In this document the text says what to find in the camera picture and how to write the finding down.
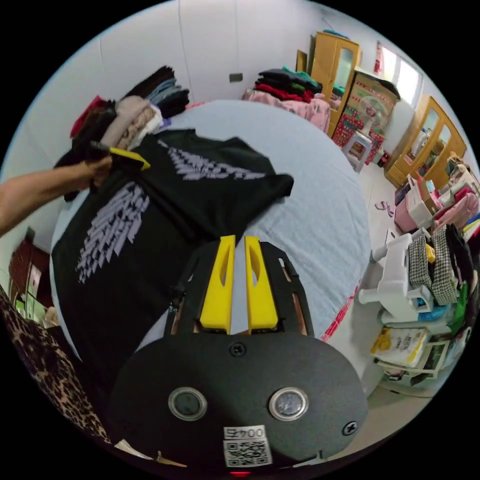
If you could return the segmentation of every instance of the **light blue bedsheet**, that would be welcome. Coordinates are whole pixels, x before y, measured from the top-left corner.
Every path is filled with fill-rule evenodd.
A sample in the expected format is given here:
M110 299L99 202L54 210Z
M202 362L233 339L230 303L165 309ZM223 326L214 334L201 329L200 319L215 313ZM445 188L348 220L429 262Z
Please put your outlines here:
M355 290L370 257L368 214L358 174L342 151L314 125L288 111L261 103L216 100L172 119L172 129L196 129L201 137L240 137L267 156L277 173L294 178L289 198L273 205L245 235L259 237L284 250L300 275L317 338L328 329ZM58 218L52 247L85 200L79 195ZM247 330L245 251L235 252L232 330ZM55 288L50 262L53 302L71 342ZM141 346L161 338L165 315Z

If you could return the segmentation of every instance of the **cabinet door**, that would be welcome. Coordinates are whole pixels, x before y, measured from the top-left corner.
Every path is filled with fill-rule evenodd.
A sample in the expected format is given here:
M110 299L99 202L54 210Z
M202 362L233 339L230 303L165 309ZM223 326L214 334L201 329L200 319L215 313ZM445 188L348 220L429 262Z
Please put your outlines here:
M315 54L311 67L311 77L322 84L322 93L328 101L332 94L333 75L337 60L337 42L339 37L328 33L317 33L315 40Z
M416 131L414 140L409 142L394 164L404 175L411 173L412 176L417 177L416 169L421 166L423 157L426 156L434 138L436 138L435 135L440 128L440 118L441 114L436 106L433 102L429 102L423 116L423 122Z
M297 72L306 72L307 71L307 54L304 51L296 51L296 65L295 70Z
M465 142L457 129L449 118L444 117L438 139L430 149L430 153L421 167L420 174L426 180L432 180L435 188L441 189L450 179L446 171L450 152L455 152L462 157L466 149Z
M356 43L340 39L336 44L336 58L330 81L328 95L325 100L330 104L330 125L328 136L332 137L344 111L345 103L350 93L354 77L354 68L357 66L360 49Z

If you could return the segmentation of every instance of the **window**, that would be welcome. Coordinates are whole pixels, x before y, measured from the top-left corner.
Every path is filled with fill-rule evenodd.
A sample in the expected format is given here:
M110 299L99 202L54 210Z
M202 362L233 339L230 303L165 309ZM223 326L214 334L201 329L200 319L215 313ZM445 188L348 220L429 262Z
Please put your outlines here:
M401 98L415 108L422 89L422 75L403 58L382 46L383 78L396 85Z

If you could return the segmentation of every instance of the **stack of folded clothes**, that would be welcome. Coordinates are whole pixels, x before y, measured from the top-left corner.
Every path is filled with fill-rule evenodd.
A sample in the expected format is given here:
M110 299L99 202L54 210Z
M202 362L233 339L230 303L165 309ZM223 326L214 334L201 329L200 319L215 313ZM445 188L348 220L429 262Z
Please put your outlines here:
M118 102L96 96L73 124L71 149L54 167L104 157L105 152L92 146L92 142L131 150L146 134L157 133L167 125L168 121L163 119L160 109L141 96L126 96ZM65 195L65 200L70 202L76 196L76 192L69 193Z
M141 81L126 97L139 96L157 106L163 118L171 118L185 111L189 104L187 88L177 84L174 70L163 66L145 80Z
M273 68L259 73L254 90L266 92L279 100L296 100L309 104L315 94L322 93L322 84L312 80L304 71L288 67Z

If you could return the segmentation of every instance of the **hand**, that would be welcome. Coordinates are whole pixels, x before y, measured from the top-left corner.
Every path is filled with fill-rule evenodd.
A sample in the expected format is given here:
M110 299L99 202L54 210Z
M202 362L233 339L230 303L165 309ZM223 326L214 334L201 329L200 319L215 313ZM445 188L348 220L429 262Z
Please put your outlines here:
M112 169L112 157L106 156L101 160L85 160L79 164L80 186L79 190L87 189L91 182L96 187L101 187L109 177Z

